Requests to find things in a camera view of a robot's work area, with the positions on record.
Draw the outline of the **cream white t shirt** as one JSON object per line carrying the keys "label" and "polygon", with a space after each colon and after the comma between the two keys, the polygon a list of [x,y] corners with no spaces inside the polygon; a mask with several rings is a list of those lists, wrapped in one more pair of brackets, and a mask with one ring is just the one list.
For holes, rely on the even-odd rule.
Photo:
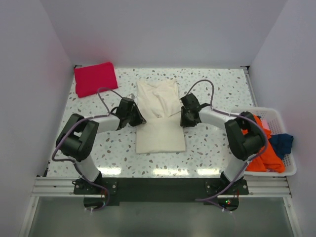
{"label": "cream white t shirt", "polygon": [[180,126],[181,103],[177,82],[137,82],[137,105],[146,120],[136,129],[136,153],[176,153],[186,150]]}

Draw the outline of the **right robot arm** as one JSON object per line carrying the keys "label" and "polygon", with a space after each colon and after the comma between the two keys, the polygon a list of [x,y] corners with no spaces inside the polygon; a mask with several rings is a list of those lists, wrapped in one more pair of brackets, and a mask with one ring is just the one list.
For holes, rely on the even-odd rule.
{"label": "right robot arm", "polygon": [[234,114],[220,111],[211,104],[201,104],[192,93],[182,97],[181,102],[181,127],[205,123],[225,131],[234,157],[221,173],[220,189],[231,194],[237,189],[237,181],[243,177],[249,163],[267,149],[266,134],[250,112]]}

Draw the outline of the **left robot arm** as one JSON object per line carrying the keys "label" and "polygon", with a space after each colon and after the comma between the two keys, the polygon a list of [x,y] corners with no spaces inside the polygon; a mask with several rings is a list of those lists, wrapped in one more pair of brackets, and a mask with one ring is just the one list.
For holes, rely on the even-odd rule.
{"label": "left robot arm", "polygon": [[135,101],[127,97],[121,98],[119,105],[105,115],[84,117],[72,114],[56,140],[52,160],[71,162],[85,181],[85,188],[96,194],[102,189],[102,174],[90,155],[96,135],[146,122]]}

